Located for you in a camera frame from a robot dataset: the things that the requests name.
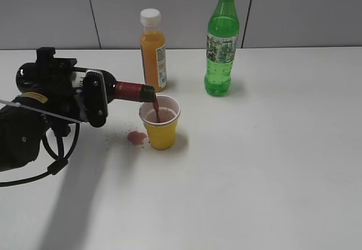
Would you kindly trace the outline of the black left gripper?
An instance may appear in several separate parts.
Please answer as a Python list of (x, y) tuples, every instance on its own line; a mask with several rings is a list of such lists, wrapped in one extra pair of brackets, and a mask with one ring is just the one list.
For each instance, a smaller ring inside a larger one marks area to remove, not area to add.
[[(66, 73), (71, 73), (77, 64), (76, 58), (56, 58), (54, 47), (36, 50), (36, 64), (40, 82), (26, 92), (20, 92), (15, 102), (35, 107), (76, 120), (80, 118), (77, 103), (77, 89), (72, 87)], [(87, 69), (82, 80), (84, 105), (91, 126), (100, 128), (108, 116), (107, 94), (101, 71)], [(67, 131), (73, 122), (59, 119), (35, 111), (15, 108), (16, 133), (20, 137), (41, 137), (54, 124), (60, 123), (62, 131)]]

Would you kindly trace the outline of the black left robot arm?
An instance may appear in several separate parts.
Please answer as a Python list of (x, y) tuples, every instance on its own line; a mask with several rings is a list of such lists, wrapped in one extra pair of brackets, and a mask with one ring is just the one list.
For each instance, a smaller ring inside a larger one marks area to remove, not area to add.
[(116, 79), (103, 70), (77, 67), (75, 58), (56, 58), (54, 48), (39, 48), (36, 61), (18, 69), (20, 94), (1, 108), (1, 171), (37, 159), (40, 146), (55, 160), (56, 174), (77, 144), (81, 123), (105, 124)]

